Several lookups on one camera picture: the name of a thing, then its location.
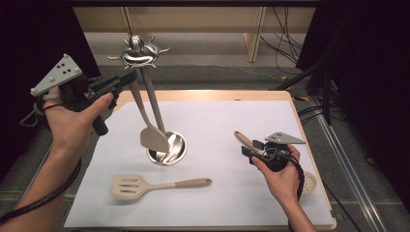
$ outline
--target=hand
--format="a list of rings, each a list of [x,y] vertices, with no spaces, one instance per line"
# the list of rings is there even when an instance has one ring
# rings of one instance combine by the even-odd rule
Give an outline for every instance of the hand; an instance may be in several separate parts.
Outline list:
[[[49,94],[59,93],[58,88],[49,91]],[[112,99],[112,94],[104,95],[81,112],[73,112],[63,106],[47,109],[45,116],[53,137],[52,148],[59,151],[52,154],[72,154],[74,157],[70,159],[78,160],[88,145],[94,119],[107,109]],[[46,101],[44,108],[58,103],[61,103],[59,99]]]
[[[296,160],[299,160],[299,157],[301,156],[299,151],[290,144],[288,145],[288,148],[290,155]],[[286,201],[298,202],[297,190],[299,176],[293,163],[288,162],[281,171],[273,172],[262,160],[252,157],[252,161],[264,175],[266,182],[268,183],[269,191],[277,199],[280,205]]]

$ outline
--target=spatula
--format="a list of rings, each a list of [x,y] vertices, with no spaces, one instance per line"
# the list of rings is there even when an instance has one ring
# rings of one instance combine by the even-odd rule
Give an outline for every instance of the spatula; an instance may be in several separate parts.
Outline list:
[[[176,189],[206,187],[211,185],[208,178],[192,179],[181,182],[151,185],[138,175],[118,175],[114,177],[111,187],[111,195],[126,200],[134,200],[141,197],[145,192],[158,189]]]
[[[141,145],[154,151],[168,153],[168,139],[165,134],[158,128],[154,127],[148,119],[148,115],[145,111],[144,103],[142,102],[141,94],[139,93],[139,88],[136,81],[130,83],[129,86],[136,105],[138,106],[139,112],[141,113],[142,119],[147,125],[147,128],[142,130],[140,135]]]

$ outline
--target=triangular metal bracket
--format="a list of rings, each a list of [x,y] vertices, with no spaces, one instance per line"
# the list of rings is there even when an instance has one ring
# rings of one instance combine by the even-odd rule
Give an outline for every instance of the triangular metal bracket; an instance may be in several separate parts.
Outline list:
[[[302,139],[290,136],[283,132],[273,133],[265,138],[266,141],[274,142],[277,144],[305,144]]]
[[[82,75],[82,70],[75,63],[73,58],[64,54],[63,58],[54,68],[40,81],[35,88],[30,90],[32,96],[37,97],[49,89],[59,86]]]

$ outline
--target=forearm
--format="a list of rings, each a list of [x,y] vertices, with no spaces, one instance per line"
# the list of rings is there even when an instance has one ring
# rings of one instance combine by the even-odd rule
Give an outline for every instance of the forearm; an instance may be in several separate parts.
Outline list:
[[[66,183],[78,161],[76,157],[51,149],[49,158],[16,208],[36,202]],[[8,220],[0,231],[55,231],[63,199],[64,194],[61,194],[34,211]]]
[[[316,231],[310,219],[297,201],[288,201],[280,204],[289,219],[295,232]]]

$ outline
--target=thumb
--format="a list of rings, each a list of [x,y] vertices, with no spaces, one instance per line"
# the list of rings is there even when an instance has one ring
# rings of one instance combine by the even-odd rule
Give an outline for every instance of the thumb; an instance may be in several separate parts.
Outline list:
[[[103,113],[111,104],[114,96],[111,93],[101,96],[94,101],[90,106],[84,109],[81,114],[90,122],[94,121],[101,113]]]
[[[262,172],[264,176],[272,172],[271,169],[269,169],[269,167],[259,158],[252,157],[251,159],[253,164],[257,167],[257,169],[259,169],[260,172]]]

